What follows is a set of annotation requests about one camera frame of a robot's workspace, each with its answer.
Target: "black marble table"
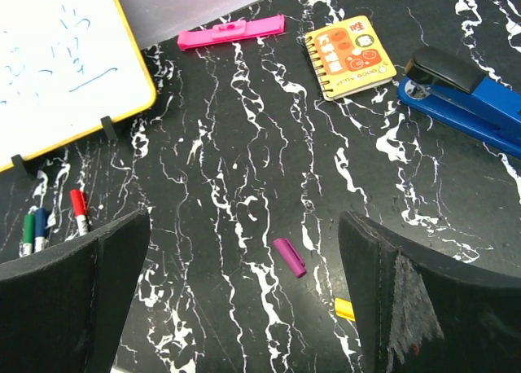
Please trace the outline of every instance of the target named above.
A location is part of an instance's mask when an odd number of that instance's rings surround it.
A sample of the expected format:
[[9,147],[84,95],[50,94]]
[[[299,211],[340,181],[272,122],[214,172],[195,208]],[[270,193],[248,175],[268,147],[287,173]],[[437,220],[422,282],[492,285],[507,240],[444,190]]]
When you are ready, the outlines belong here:
[[[23,216],[52,210],[50,241],[136,208],[151,244],[116,362],[134,372],[361,371],[336,222],[356,209],[472,265],[521,275],[521,163],[396,101],[424,44],[521,91],[521,0],[265,0],[221,20],[284,14],[277,37],[143,51],[159,97],[116,143],[95,134],[55,151],[37,180],[0,175],[0,261],[18,257]],[[396,82],[325,102],[306,31],[368,15]],[[294,243],[296,279],[272,241]]]

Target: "blue stapler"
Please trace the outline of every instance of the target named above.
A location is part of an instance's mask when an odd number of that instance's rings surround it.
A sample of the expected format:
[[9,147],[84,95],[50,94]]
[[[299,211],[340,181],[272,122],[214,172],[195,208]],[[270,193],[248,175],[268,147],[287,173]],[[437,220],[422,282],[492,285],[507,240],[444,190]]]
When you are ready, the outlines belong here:
[[405,67],[405,104],[521,158],[521,95],[459,58],[426,46]]

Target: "green marker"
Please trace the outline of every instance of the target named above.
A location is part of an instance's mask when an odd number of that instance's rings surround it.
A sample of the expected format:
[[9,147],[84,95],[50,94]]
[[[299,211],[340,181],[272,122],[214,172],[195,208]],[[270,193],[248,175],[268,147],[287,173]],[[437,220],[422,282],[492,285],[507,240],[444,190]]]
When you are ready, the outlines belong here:
[[24,241],[22,243],[22,257],[33,253],[34,247],[34,214],[27,214],[24,218]]

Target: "yellow eraser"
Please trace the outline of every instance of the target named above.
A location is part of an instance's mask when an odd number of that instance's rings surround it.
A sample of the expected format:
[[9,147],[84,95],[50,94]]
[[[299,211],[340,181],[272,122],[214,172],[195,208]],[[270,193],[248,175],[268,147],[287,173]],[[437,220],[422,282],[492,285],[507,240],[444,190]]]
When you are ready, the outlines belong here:
[[352,310],[352,304],[349,301],[335,298],[335,311],[341,318],[346,318],[352,322],[355,321],[355,313]]

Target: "pink object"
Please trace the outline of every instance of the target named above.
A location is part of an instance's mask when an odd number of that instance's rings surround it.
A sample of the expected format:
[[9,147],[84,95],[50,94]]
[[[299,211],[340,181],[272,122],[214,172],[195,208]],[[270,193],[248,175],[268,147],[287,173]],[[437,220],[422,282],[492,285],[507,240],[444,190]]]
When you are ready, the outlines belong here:
[[274,241],[274,246],[280,252],[287,265],[290,266],[290,269],[297,278],[300,278],[302,275],[306,274],[306,264],[296,249],[293,248],[290,240],[280,237]]
[[261,20],[239,20],[217,24],[203,31],[181,31],[177,44],[184,51],[216,43],[240,41],[249,37],[265,37],[283,33],[285,23],[284,15],[277,15]]

